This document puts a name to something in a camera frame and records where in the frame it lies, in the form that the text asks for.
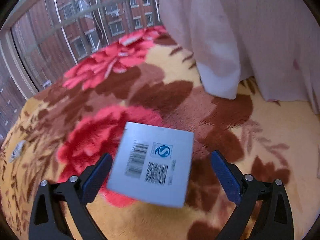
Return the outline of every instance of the barcode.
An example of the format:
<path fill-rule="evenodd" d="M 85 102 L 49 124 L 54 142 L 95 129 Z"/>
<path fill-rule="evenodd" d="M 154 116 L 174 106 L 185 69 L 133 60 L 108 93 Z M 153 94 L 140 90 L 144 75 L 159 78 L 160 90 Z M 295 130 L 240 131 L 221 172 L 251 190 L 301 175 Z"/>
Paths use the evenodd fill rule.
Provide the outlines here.
<path fill-rule="evenodd" d="M 145 181 L 153 184 L 164 185 L 167 171 L 168 165 L 149 163 Z"/>
<path fill-rule="evenodd" d="M 131 151 L 129 161 L 127 164 L 127 170 L 125 174 L 127 176 L 139 179 L 142 173 L 144 161 L 147 156 L 148 145 L 142 143 L 134 143 Z"/>

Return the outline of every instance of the floral blanket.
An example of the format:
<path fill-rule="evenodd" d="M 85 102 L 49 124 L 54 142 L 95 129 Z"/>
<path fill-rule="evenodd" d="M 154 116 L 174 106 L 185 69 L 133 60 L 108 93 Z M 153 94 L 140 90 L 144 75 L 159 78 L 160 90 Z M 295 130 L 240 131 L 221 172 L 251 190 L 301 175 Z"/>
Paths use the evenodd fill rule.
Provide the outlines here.
<path fill-rule="evenodd" d="M 28 239 L 41 180 L 79 175 L 105 152 L 114 158 L 127 121 L 194 132 L 193 160 L 182 209 L 137 201 L 104 183 L 87 207 L 109 240 L 214 239 L 235 207 L 210 166 L 216 149 L 243 173 L 284 182 L 295 239 L 313 225 L 320 208 L 320 125 L 310 105 L 266 102 L 254 78 L 240 82 L 235 100 L 211 96 L 192 53 L 154 27 L 98 51 L 26 102 L 0 151 L 0 207 L 19 239 Z M 21 140 L 20 157 L 9 163 Z M 81 239 L 63 209 L 74 238 Z"/>

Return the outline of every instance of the white curtain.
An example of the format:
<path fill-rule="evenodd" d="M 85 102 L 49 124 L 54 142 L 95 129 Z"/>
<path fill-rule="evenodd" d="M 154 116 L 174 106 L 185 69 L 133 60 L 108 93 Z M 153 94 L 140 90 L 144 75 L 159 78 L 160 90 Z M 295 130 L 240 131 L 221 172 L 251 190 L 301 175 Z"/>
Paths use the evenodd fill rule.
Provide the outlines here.
<path fill-rule="evenodd" d="M 208 93 L 234 99 L 254 75 L 265 100 L 309 100 L 319 112 L 320 27 L 302 0 L 160 0 L 160 14 Z"/>

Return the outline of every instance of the blue logo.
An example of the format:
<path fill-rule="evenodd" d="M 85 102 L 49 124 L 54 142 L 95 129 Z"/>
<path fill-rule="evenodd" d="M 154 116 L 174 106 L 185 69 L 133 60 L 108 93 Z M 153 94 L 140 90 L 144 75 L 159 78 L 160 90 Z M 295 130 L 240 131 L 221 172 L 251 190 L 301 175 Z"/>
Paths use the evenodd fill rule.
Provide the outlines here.
<path fill-rule="evenodd" d="M 171 150 L 167 145 L 161 145 L 156 149 L 156 154 L 158 154 L 160 157 L 163 157 L 163 158 L 168 157 L 170 153 L 171 153 Z"/>

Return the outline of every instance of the window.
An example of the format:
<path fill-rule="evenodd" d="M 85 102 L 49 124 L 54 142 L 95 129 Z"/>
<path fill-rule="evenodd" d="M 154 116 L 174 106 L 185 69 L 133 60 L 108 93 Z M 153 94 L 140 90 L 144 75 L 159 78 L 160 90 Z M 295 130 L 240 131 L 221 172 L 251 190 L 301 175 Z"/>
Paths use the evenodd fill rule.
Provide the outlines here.
<path fill-rule="evenodd" d="M 143 0 L 143 5 L 150 5 L 150 0 Z"/>
<path fill-rule="evenodd" d="M 83 10 L 87 10 L 89 8 L 89 6 L 87 5 L 87 3 L 84 0 L 75 1 L 75 5 L 76 5 L 75 13 L 81 12 Z M 65 7 L 63 7 L 62 10 L 63 10 L 63 14 L 64 14 L 65 19 L 72 17 L 74 14 L 71 4 L 68 4 Z"/>
<path fill-rule="evenodd" d="M 130 6 L 131 8 L 139 7 L 139 5 L 137 5 L 137 0 L 130 0 Z"/>
<path fill-rule="evenodd" d="M 97 32 L 91 31 L 90 33 L 86 34 L 85 37 L 87 38 L 88 43 L 91 45 L 91 52 L 97 51 L 97 47 L 100 44 Z"/>
<path fill-rule="evenodd" d="M 65 7 L 63 7 L 62 10 L 63 10 L 63 14 L 64 14 L 65 19 L 68 19 L 73 15 L 71 4 L 68 4 Z"/>
<path fill-rule="evenodd" d="M 113 13 L 114 11 L 119 11 L 118 10 L 118 5 L 116 3 L 112 3 L 110 5 L 107 5 L 105 7 L 105 10 L 106 10 L 106 14 L 111 14 Z"/>
<path fill-rule="evenodd" d="M 85 51 L 83 42 L 81 38 L 78 38 L 74 41 L 76 51 L 78 52 L 79 58 L 87 56 L 87 52 Z"/>
<path fill-rule="evenodd" d="M 141 25 L 141 16 L 134 17 L 133 20 L 134 20 L 134 24 L 135 24 L 135 28 L 136 28 L 136 29 L 142 28 L 142 25 Z"/>
<path fill-rule="evenodd" d="M 110 23 L 109 27 L 110 27 L 110 31 L 111 31 L 112 36 L 116 36 L 118 34 L 124 33 L 121 21 L 115 22 L 115 23 Z"/>
<path fill-rule="evenodd" d="M 153 26 L 152 12 L 145 13 L 147 26 Z"/>
<path fill-rule="evenodd" d="M 76 1 L 76 13 L 81 12 L 83 10 L 87 10 L 88 8 L 89 6 L 84 0 Z"/>

